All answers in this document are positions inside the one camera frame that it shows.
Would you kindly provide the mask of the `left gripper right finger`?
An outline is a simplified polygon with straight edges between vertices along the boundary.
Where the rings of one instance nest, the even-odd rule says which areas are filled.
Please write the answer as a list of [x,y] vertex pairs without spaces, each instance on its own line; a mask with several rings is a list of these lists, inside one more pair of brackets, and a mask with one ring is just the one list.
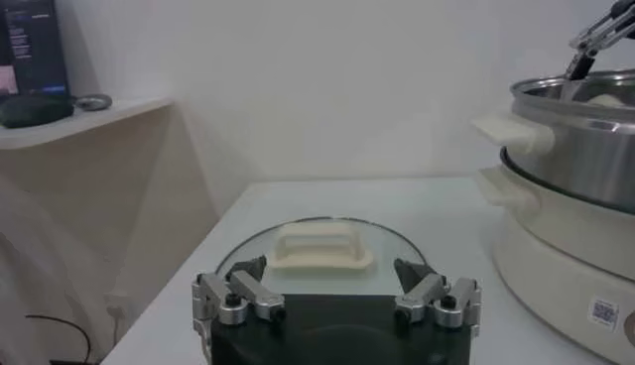
[[427,264],[394,260],[394,270],[404,293],[395,297],[394,315],[399,327],[408,328],[430,317],[441,328],[479,328],[481,287],[473,279],[453,284]]

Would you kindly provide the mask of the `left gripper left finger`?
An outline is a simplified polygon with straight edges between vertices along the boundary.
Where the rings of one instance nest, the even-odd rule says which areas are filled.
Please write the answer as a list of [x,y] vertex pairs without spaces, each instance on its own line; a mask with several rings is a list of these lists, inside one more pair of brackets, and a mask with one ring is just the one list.
[[267,267],[265,256],[234,263],[225,276],[197,274],[191,283],[192,326],[201,346],[211,346],[211,324],[239,326],[246,321],[249,307],[267,322],[279,324],[286,318],[285,298],[261,284]]

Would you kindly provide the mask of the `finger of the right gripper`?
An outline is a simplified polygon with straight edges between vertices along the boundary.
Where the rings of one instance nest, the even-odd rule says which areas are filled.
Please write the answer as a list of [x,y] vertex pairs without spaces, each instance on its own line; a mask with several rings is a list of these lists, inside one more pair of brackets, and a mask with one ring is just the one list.
[[608,11],[569,42],[575,55],[565,72],[567,80],[588,76],[597,55],[624,39],[634,39],[634,0],[616,1]]

